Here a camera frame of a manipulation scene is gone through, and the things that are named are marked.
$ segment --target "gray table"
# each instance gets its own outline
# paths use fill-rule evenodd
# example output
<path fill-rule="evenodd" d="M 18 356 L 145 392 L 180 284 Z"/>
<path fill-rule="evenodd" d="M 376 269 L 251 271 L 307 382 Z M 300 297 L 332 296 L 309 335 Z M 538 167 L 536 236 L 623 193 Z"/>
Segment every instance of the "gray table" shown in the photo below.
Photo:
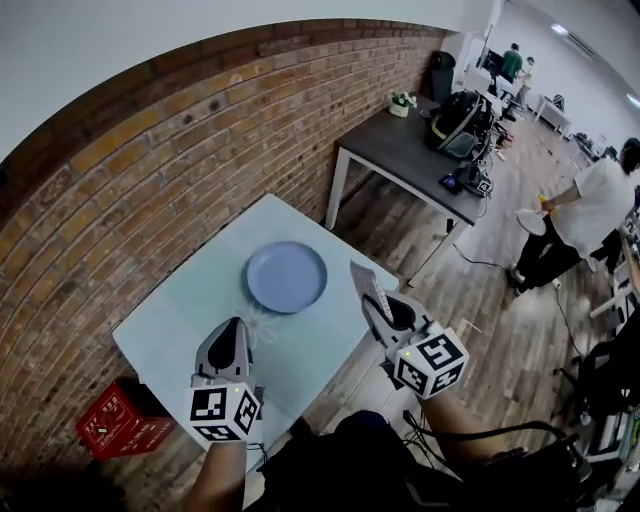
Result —
<path fill-rule="evenodd" d="M 338 216 L 344 182 L 351 159 L 356 160 L 385 178 L 397 183 L 424 202 L 456 221 L 453 229 L 409 280 L 416 286 L 435 265 L 445 251 L 458 239 L 467 226 L 478 218 L 480 197 L 467 191 L 458 195 L 448 192 L 440 179 L 455 171 L 460 162 L 431 151 L 424 143 L 427 123 L 420 118 L 420 109 L 437 106 L 426 98 L 418 98 L 418 108 L 401 119 L 386 110 L 359 124 L 338 139 L 340 147 L 325 227 L 333 229 Z"/>

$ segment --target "light blue plate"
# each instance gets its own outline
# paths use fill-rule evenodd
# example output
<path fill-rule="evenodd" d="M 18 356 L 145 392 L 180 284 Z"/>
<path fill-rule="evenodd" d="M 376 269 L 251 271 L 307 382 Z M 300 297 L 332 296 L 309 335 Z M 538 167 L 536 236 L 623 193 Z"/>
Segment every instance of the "light blue plate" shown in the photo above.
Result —
<path fill-rule="evenodd" d="M 327 266 L 308 245 L 275 242 L 258 249 L 247 266 L 253 297 L 278 313 L 298 313 L 313 304 L 327 286 Z"/>

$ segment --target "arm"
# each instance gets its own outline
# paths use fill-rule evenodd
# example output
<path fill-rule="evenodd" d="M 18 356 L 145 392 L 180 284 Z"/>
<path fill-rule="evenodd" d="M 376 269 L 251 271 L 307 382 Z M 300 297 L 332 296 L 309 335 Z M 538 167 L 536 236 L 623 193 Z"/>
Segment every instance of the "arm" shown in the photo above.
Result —
<path fill-rule="evenodd" d="M 572 203 L 573 201 L 577 201 L 578 199 L 580 199 L 580 197 L 582 197 L 580 195 L 580 191 L 578 190 L 577 185 L 574 184 L 571 188 L 568 188 L 562 194 L 557 195 L 553 199 L 543 201 L 542 210 L 545 212 L 550 212 L 561 204 Z"/>
<path fill-rule="evenodd" d="M 247 465 L 245 443 L 213 443 L 182 503 L 184 512 L 241 512 Z"/>
<path fill-rule="evenodd" d="M 435 431 L 471 434 L 491 430 L 467 411 L 460 400 L 449 391 L 443 391 L 428 400 L 421 400 L 420 405 L 429 426 Z M 504 436 L 477 441 L 438 441 L 438 445 L 447 462 L 463 471 L 480 460 L 508 451 Z"/>

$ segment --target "small potted plant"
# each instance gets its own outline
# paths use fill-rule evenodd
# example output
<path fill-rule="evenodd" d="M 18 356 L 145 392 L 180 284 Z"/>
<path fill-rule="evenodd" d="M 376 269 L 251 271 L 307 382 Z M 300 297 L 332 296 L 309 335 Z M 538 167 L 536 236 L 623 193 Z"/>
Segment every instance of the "small potted plant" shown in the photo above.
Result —
<path fill-rule="evenodd" d="M 416 108 L 418 102 L 415 96 L 409 96 L 407 91 L 399 92 L 393 91 L 391 93 L 391 105 L 389 105 L 389 112 L 394 116 L 407 117 L 409 115 L 409 107 Z"/>

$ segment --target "ceiling light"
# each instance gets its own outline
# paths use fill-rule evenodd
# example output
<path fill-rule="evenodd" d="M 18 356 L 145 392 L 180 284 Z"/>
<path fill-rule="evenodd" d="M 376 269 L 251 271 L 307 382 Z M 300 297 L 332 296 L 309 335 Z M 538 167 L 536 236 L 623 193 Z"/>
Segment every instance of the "ceiling light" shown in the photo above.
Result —
<path fill-rule="evenodd" d="M 551 25 L 551 28 L 556 34 L 560 34 L 561 36 L 566 36 L 569 34 L 569 31 L 559 23 L 554 23 L 553 25 Z"/>
<path fill-rule="evenodd" d="M 631 96 L 631 94 L 627 94 L 627 98 L 629 98 L 629 101 L 633 103 L 634 107 L 640 108 L 640 100 L 638 98 Z"/>

